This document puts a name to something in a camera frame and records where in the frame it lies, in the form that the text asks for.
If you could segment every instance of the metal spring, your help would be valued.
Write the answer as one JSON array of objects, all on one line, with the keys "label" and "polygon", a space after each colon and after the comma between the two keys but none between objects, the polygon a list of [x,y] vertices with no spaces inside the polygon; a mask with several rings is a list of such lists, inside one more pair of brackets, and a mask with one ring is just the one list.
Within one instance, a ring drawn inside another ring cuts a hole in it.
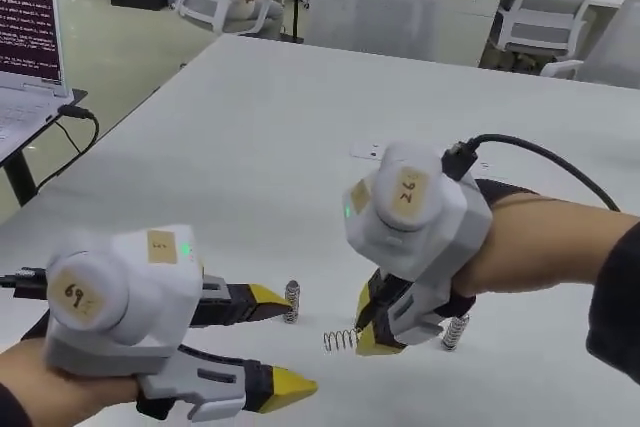
[{"label": "metal spring", "polygon": [[447,327],[447,331],[442,337],[442,348],[449,352],[455,350],[458,346],[458,342],[460,342],[460,337],[462,337],[464,329],[467,328],[468,324],[469,314],[465,314],[462,317],[452,318],[451,322],[449,322],[449,326]]},{"label": "metal spring", "polygon": [[291,304],[291,310],[283,315],[284,321],[287,324],[295,324],[300,308],[300,284],[295,280],[290,281],[284,289],[284,298]]},{"label": "metal spring", "polygon": [[359,329],[334,330],[324,333],[324,349],[327,352],[355,349],[360,342]]}]

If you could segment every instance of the paper label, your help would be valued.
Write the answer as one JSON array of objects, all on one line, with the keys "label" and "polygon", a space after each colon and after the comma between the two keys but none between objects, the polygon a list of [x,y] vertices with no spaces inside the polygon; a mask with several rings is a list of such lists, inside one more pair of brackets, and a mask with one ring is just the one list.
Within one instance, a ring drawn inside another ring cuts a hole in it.
[{"label": "paper label", "polygon": [[84,324],[96,318],[104,307],[104,299],[69,270],[63,270],[49,288],[48,295],[67,313]]},{"label": "paper label", "polygon": [[177,264],[176,236],[164,230],[147,231],[147,250],[150,264]]},{"label": "paper label", "polygon": [[396,180],[391,209],[401,217],[414,217],[422,209],[429,176],[413,167],[402,167]]},{"label": "paper label", "polygon": [[360,214],[370,200],[371,195],[369,194],[369,189],[367,189],[367,184],[364,179],[362,179],[356,184],[353,190],[351,190],[351,203],[353,204],[356,214]]}]

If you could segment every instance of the cylindrical knob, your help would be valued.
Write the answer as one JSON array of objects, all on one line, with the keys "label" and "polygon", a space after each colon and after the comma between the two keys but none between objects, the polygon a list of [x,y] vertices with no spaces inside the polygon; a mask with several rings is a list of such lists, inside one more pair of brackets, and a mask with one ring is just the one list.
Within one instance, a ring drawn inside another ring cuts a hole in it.
[{"label": "cylindrical knob", "polygon": [[73,330],[101,332],[117,325],[129,303],[125,266],[105,253],[58,258],[47,269],[51,314]]}]

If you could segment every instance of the black sleeve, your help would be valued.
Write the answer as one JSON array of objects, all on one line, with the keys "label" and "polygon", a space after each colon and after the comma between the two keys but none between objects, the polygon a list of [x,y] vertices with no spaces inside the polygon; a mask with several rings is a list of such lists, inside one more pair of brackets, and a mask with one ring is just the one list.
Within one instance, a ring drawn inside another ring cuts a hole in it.
[{"label": "black sleeve", "polygon": [[32,427],[31,420],[6,387],[0,384],[0,425],[11,427]]},{"label": "black sleeve", "polygon": [[598,275],[587,350],[640,384],[640,223],[618,241]]}]

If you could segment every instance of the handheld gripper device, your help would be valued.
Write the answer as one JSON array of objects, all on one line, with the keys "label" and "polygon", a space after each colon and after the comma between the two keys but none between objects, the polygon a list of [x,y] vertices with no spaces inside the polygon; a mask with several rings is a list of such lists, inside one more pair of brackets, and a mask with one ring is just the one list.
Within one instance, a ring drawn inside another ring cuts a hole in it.
[{"label": "handheld gripper device", "polygon": [[48,300],[46,362],[78,376],[137,376],[138,410],[164,420],[177,400],[189,419],[270,412],[313,394],[316,383],[255,360],[182,345],[190,327],[280,316],[289,303],[256,284],[204,274],[185,225],[103,238],[77,235],[46,268],[0,279],[15,297]]}]

